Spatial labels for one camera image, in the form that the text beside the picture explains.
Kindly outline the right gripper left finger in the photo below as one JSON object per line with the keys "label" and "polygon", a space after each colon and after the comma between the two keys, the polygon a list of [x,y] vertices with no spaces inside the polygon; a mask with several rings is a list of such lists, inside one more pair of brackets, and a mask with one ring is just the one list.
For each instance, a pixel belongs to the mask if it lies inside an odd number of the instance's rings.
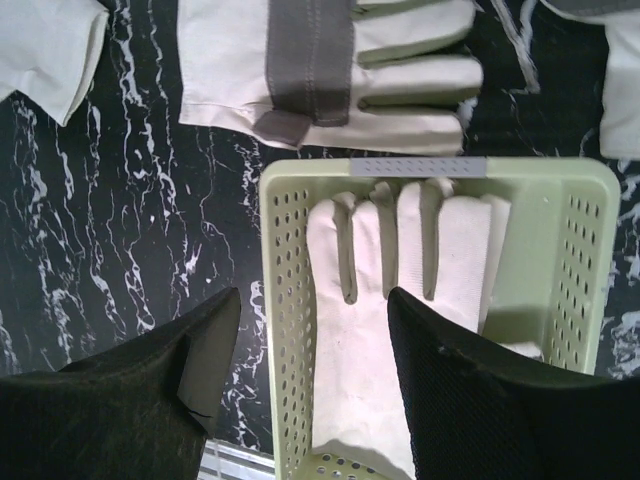
{"label": "right gripper left finger", "polygon": [[59,371],[2,378],[2,478],[197,478],[240,316],[240,294],[226,288]]}

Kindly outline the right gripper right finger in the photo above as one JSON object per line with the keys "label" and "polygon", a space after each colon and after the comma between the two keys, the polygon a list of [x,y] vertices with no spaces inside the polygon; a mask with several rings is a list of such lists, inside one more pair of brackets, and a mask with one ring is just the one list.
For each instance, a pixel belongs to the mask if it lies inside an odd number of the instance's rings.
{"label": "right gripper right finger", "polygon": [[639,381],[524,357],[401,288],[388,323],[420,479],[635,479]]}

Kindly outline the pale green plastic storage basket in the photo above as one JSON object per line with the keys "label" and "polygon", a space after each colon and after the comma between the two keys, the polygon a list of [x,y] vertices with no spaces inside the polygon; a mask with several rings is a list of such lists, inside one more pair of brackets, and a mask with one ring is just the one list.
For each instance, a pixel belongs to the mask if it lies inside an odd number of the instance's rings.
{"label": "pale green plastic storage basket", "polygon": [[[358,226],[354,262],[337,251],[335,197],[388,181],[398,198],[430,177],[454,183],[454,201],[492,195],[510,216],[482,329],[427,305],[413,283],[422,266],[402,256],[398,285],[378,293],[380,262]],[[279,479],[399,479],[380,448],[398,441],[420,479],[600,479],[631,475],[605,455],[597,407],[623,388],[594,377],[620,187],[584,158],[381,157],[282,160],[260,180],[269,335],[274,472]],[[338,319],[346,362],[386,377],[400,400],[375,406],[379,429],[363,447],[316,442],[317,327]]]}

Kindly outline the beige work glove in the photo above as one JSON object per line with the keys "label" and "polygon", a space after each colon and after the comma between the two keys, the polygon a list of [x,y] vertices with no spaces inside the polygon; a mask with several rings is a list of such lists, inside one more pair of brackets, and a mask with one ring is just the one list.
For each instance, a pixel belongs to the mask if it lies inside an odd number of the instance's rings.
{"label": "beige work glove", "polygon": [[66,126],[93,80],[108,20],[98,1],[3,1],[1,98],[20,92]]}

